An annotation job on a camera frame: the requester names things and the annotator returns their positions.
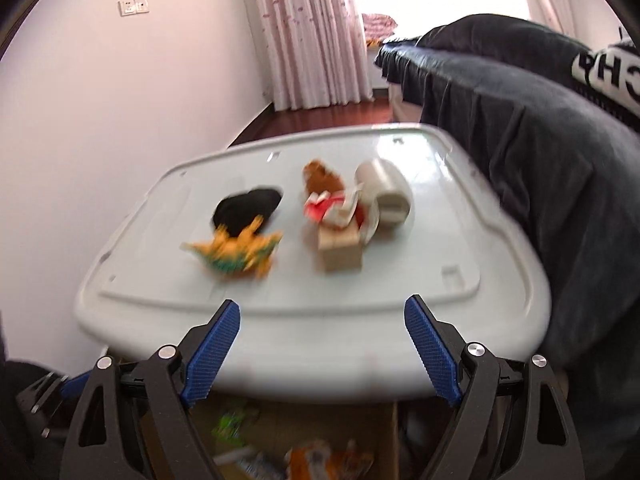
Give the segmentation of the black sock ball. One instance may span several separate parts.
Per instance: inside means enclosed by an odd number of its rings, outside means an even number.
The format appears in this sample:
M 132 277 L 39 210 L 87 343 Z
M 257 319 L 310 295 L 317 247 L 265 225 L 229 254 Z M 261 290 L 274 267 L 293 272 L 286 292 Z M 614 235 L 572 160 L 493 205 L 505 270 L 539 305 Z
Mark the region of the black sock ball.
M 215 229 L 224 226 L 230 237 L 237 237 L 245 228 L 250 226 L 258 216 L 262 217 L 262 224 L 257 233 L 268 223 L 270 217 L 278 208 L 282 200 L 280 188 L 252 188 L 249 191 L 225 197 L 216 206 L 212 226 Z

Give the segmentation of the small brown cardboard box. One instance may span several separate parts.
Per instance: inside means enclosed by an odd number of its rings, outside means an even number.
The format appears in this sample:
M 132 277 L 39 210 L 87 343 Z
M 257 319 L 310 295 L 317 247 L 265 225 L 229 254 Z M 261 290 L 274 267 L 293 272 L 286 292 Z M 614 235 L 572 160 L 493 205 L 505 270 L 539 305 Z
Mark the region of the small brown cardboard box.
M 345 229 L 319 226 L 318 254 L 323 270 L 328 273 L 359 270 L 362 267 L 363 248 L 358 224 L 355 220 Z

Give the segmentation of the red white wrapper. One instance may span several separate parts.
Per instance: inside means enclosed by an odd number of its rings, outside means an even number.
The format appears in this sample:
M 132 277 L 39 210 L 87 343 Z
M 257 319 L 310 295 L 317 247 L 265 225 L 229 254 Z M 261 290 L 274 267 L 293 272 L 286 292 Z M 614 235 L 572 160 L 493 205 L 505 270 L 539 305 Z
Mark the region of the red white wrapper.
M 303 208 L 304 216 L 318 226 L 337 231 L 346 230 L 352 222 L 360 229 L 367 219 L 366 208 L 360 203 L 361 191 L 362 186 L 356 185 L 335 193 L 311 193 Z

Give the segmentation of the green snack wrapper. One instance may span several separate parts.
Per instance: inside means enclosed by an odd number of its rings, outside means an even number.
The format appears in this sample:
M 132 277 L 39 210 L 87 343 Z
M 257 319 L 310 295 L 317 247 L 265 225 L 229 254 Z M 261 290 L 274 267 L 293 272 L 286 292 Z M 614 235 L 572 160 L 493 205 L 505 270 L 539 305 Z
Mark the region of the green snack wrapper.
M 258 417 L 257 408 L 232 408 L 222 413 L 210 433 L 218 443 L 242 448 L 245 445 L 243 429 L 256 422 Z

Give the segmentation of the blue tissue pack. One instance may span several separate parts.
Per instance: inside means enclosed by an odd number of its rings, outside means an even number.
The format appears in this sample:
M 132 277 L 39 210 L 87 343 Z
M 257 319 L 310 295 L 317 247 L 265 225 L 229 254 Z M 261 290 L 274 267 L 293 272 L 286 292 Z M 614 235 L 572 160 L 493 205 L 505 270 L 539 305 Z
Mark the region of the blue tissue pack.
M 214 464 L 225 479 L 285 480 L 286 473 L 273 465 L 256 448 L 246 446 L 214 457 Z

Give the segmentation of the orange chip bag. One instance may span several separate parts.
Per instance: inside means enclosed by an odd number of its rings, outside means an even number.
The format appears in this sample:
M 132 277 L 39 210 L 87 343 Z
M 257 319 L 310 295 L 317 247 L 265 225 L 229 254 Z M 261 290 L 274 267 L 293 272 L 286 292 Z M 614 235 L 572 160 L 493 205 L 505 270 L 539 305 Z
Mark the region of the orange chip bag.
M 288 480 L 346 480 L 365 476 L 374 456 L 360 451 L 355 440 L 349 440 L 341 451 L 334 451 L 326 441 L 315 440 L 291 448 L 285 461 Z

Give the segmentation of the white plastic table lid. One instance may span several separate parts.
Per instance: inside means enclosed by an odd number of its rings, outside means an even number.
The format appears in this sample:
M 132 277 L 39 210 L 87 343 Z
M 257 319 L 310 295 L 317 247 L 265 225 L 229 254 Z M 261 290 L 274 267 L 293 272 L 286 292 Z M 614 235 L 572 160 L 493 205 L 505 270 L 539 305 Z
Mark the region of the white plastic table lid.
M 375 234 L 355 271 L 326 273 L 304 217 L 303 169 L 319 159 L 344 178 L 391 162 L 412 205 Z M 264 278 L 222 278 L 183 249 L 209 240 L 226 196 L 275 186 L 268 223 L 283 237 Z M 78 290 L 79 325 L 135 360 L 175 344 L 235 301 L 238 338 L 219 390 L 321 402 L 396 400 L 431 390 L 404 322 L 421 296 L 436 318 L 496 356 L 523 361 L 551 315 L 548 281 L 521 228 L 450 136 L 426 125 L 336 128 L 229 148 L 168 170 L 106 243 Z

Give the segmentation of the beige cylindrical bottle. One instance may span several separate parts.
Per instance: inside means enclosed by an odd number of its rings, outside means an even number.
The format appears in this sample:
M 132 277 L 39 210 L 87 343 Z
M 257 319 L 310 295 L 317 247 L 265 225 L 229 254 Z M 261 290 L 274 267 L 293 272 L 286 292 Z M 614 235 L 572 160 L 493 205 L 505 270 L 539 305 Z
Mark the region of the beige cylindrical bottle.
M 363 232 L 370 240 L 378 229 L 397 229 L 409 217 L 413 204 L 410 185 L 389 160 L 375 158 L 360 164 L 355 172 L 358 205 L 364 213 Z

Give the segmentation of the brown orange sock ball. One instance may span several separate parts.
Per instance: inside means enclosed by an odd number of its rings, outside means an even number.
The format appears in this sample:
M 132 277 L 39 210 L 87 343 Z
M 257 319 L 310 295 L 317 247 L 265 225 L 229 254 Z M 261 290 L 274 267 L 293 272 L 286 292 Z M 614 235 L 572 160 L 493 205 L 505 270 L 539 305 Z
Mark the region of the brown orange sock ball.
M 341 177 L 319 159 L 308 162 L 303 168 L 303 178 L 308 195 L 335 194 L 345 189 Z

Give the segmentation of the dark bed blanket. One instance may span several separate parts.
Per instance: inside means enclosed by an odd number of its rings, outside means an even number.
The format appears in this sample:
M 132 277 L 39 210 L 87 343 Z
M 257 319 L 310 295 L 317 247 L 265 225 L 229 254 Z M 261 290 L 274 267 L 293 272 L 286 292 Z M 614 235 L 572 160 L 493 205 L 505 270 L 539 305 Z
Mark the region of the dark bed blanket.
M 585 99 L 586 52 L 542 25 L 474 14 L 376 65 L 447 131 L 522 227 L 552 296 L 540 352 L 568 379 L 590 479 L 639 474 L 639 136 Z

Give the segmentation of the pink patterned cloth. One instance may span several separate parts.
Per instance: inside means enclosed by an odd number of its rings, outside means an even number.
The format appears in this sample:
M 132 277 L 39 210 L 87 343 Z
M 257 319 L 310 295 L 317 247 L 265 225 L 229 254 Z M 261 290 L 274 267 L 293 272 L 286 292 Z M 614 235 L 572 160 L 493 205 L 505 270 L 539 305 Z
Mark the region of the pink patterned cloth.
M 362 14 L 364 38 L 368 44 L 375 44 L 393 36 L 398 24 L 386 14 Z

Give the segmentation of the pink curtain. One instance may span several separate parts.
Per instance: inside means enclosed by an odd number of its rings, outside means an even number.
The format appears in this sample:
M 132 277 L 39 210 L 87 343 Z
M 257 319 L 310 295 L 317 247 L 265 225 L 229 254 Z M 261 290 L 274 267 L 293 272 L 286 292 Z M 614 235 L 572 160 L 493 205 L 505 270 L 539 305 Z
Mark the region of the pink curtain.
M 373 98 L 354 0 L 245 0 L 245 7 L 276 110 Z

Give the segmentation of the white wall socket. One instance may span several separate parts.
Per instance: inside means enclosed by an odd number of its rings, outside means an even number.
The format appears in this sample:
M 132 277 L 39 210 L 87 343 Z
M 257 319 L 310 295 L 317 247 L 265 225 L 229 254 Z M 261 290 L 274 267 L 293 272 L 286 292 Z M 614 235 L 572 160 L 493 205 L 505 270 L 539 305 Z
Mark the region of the white wall socket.
M 129 15 L 149 13 L 148 0 L 119 0 L 119 14 L 124 18 Z

